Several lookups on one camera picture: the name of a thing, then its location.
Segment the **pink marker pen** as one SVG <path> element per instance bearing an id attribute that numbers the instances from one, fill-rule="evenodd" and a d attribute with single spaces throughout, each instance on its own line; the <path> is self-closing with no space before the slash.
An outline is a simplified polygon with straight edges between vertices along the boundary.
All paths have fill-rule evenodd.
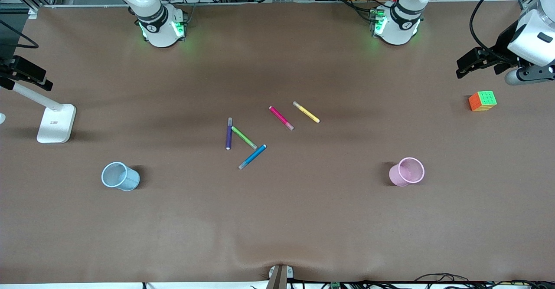
<path id="1" fill-rule="evenodd" d="M 281 123 L 283 123 L 290 131 L 294 130 L 294 126 L 275 107 L 270 106 L 269 111 L 271 111 L 271 113 L 275 115 L 275 117 L 279 119 Z"/>

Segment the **blue marker pen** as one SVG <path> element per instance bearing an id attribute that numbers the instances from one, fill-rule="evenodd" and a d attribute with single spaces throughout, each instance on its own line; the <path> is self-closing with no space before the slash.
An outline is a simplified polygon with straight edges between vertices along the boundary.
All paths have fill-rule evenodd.
<path id="1" fill-rule="evenodd" d="M 248 156 L 239 166 L 238 169 L 239 170 L 243 170 L 246 166 L 248 166 L 248 164 L 250 164 L 254 159 L 256 159 L 260 154 L 262 154 L 262 152 L 265 151 L 266 149 L 266 145 L 260 145 L 254 152 L 252 152 L 252 154 L 250 156 Z"/>

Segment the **colourful puzzle cube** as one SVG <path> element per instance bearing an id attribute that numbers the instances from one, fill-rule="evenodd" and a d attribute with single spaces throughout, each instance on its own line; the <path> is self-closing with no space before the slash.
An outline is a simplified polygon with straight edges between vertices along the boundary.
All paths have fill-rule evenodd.
<path id="1" fill-rule="evenodd" d="M 497 105 L 497 99 L 493 91 L 478 91 L 468 97 L 471 111 L 487 111 Z"/>

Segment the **white desk stand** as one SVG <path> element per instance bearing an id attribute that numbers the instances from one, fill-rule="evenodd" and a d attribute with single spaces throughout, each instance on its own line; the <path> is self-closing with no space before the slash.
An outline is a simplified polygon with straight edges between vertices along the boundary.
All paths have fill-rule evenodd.
<path id="1" fill-rule="evenodd" d="M 36 140 L 42 144 L 61 144 L 69 140 L 77 114 L 72 104 L 57 103 L 23 85 L 15 83 L 13 91 L 45 107 Z"/>

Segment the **pink mesh cup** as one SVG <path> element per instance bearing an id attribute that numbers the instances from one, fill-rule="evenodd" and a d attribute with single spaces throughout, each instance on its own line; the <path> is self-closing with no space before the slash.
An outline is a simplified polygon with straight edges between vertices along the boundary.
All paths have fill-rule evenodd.
<path id="1" fill-rule="evenodd" d="M 414 157 L 406 157 L 389 170 L 390 181 L 398 187 L 418 184 L 425 175 L 424 165 Z"/>

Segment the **light blue mesh cup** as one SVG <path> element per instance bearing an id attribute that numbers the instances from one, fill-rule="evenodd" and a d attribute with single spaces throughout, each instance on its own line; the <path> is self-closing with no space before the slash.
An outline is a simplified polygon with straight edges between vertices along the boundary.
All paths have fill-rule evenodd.
<path id="1" fill-rule="evenodd" d="M 137 188 L 140 175 L 122 162 L 112 162 L 104 167 L 101 181 L 108 188 L 131 191 Z"/>

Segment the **yellow marker pen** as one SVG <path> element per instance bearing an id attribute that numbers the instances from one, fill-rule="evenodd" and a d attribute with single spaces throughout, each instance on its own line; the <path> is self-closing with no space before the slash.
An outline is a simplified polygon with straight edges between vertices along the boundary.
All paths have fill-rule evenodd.
<path id="1" fill-rule="evenodd" d="M 297 101 L 293 101 L 293 106 L 299 109 L 299 111 L 301 111 L 304 115 L 309 117 L 309 119 L 311 119 L 315 123 L 320 123 L 320 119 L 318 117 L 316 117 L 313 113 L 311 113 L 311 111 L 300 105 Z"/>

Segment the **green marker pen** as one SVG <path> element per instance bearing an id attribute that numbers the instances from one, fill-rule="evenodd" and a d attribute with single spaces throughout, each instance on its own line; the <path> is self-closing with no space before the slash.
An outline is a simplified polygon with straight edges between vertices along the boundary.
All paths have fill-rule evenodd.
<path id="1" fill-rule="evenodd" d="M 258 145 L 254 142 L 252 142 L 252 140 L 250 138 L 248 138 L 244 133 L 242 133 L 242 131 L 240 131 L 240 129 L 238 129 L 235 126 L 231 127 L 232 132 L 234 134 L 236 134 L 241 140 L 243 140 L 249 147 L 251 147 L 252 149 L 257 149 Z"/>

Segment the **brown table mat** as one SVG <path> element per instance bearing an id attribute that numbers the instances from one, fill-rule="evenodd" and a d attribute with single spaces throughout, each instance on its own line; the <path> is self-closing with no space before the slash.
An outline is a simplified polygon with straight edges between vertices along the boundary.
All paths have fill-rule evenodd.
<path id="1" fill-rule="evenodd" d="M 39 48 L 17 54 L 77 115 L 40 144 L 41 107 L 0 93 L 0 284 L 255 281 L 279 263 L 313 281 L 555 281 L 555 81 L 458 79 L 473 8 L 431 3 L 389 46 L 342 3 L 198 6 L 167 49 L 123 7 L 40 10 L 23 30 Z M 497 105 L 471 111 L 478 91 Z M 255 149 L 232 133 L 226 150 L 230 117 L 267 147 L 243 170 Z M 425 175 L 398 187 L 406 157 Z M 112 162 L 137 188 L 102 183 Z"/>

